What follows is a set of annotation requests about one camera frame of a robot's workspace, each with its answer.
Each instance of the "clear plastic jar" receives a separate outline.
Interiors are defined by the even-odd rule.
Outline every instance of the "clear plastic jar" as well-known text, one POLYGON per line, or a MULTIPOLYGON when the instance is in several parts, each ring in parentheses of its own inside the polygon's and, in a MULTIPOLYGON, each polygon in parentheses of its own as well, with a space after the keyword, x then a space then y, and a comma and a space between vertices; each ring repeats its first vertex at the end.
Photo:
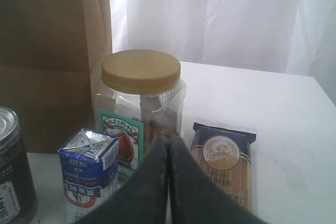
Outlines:
POLYGON ((152 50, 112 54, 93 91, 96 129, 117 135, 119 178, 127 179, 157 134, 179 135, 185 83, 173 56, 152 50))

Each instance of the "sheer curtain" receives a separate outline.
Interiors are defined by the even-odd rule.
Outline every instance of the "sheer curtain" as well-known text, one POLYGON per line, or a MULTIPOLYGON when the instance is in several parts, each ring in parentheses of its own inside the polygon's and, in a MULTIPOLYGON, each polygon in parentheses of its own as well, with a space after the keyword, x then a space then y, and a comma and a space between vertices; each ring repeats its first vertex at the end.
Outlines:
POLYGON ((113 51, 314 77, 336 104, 336 0, 110 0, 113 51))

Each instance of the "brown paper bag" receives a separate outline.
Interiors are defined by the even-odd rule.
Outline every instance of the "brown paper bag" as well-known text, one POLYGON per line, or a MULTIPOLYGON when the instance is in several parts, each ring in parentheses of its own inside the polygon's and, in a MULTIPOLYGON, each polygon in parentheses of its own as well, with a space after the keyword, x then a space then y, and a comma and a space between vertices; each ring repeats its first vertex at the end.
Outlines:
POLYGON ((53 153, 93 123, 91 88, 112 51, 109 0, 0 0, 0 106, 28 152, 53 153))

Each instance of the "tin can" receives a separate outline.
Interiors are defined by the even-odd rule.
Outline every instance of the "tin can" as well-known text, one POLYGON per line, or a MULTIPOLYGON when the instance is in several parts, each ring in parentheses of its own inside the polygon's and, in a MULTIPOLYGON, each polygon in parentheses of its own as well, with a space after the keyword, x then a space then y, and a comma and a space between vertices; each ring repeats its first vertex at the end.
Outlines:
POLYGON ((14 111, 0 107, 0 223, 27 223, 37 209, 27 153, 14 111))

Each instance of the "white table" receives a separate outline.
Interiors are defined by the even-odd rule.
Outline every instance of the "white table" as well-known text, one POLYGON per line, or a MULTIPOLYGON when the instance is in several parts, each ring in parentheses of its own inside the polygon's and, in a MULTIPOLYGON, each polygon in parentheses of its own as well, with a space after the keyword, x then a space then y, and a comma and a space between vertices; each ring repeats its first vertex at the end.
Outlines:
MULTIPOLYGON (((182 136, 195 118, 257 130, 254 213, 271 224, 336 223, 336 108, 311 77, 182 63, 182 136)), ((31 223, 64 223, 57 155, 29 154, 39 200, 31 223)))

